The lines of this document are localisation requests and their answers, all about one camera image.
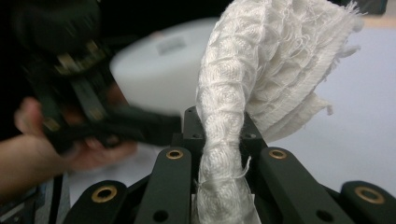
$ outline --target white container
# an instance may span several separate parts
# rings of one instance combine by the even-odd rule
[[[201,59],[219,18],[154,33],[118,53],[110,70],[130,105],[180,115],[195,105]]]

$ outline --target brass ring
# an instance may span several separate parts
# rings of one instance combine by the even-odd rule
[[[375,196],[374,198],[367,196],[364,194],[364,192],[369,192]],[[384,196],[382,196],[381,193],[374,189],[370,189],[367,187],[356,187],[355,188],[355,193],[362,198],[364,201],[369,202],[369,203],[376,203],[376,204],[381,204],[385,202]]]
[[[106,203],[117,195],[117,188],[114,185],[102,186],[92,194],[92,200],[95,203]]]
[[[278,160],[283,160],[286,157],[288,157],[288,154],[286,154],[286,152],[284,152],[282,150],[279,150],[279,149],[272,149],[269,152],[269,154],[270,154],[271,157],[273,157],[275,159],[278,159]]]
[[[168,153],[166,153],[166,157],[170,160],[177,160],[183,157],[183,152],[177,149],[168,151]]]

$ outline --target table surface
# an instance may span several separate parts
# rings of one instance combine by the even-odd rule
[[[297,133],[269,144],[291,151],[320,183],[339,191],[363,180],[396,196],[396,19],[365,18],[364,29],[349,38],[360,45],[320,83],[316,93],[332,102],[334,114],[316,114]],[[70,175],[73,204],[90,185],[119,180],[127,186],[148,175],[158,147],[111,166]]]

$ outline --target white fabric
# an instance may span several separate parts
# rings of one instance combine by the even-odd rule
[[[195,223],[254,223],[239,134],[244,111],[266,141],[298,130],[330,104],[315,87],[359,31],[354,5],[326,0],[235,0],[221,15],[202,59],[196,105],[205,147]]]

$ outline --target waffle-textured cloth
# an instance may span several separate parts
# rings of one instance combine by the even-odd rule
[[[329,106],[315,87],[362,27],[354,4],[326,0],[234,0],[202,59],[196,105],[205,129],[196,223],[257,222],[239,153],[244,111],[265,141],[287,136]]]

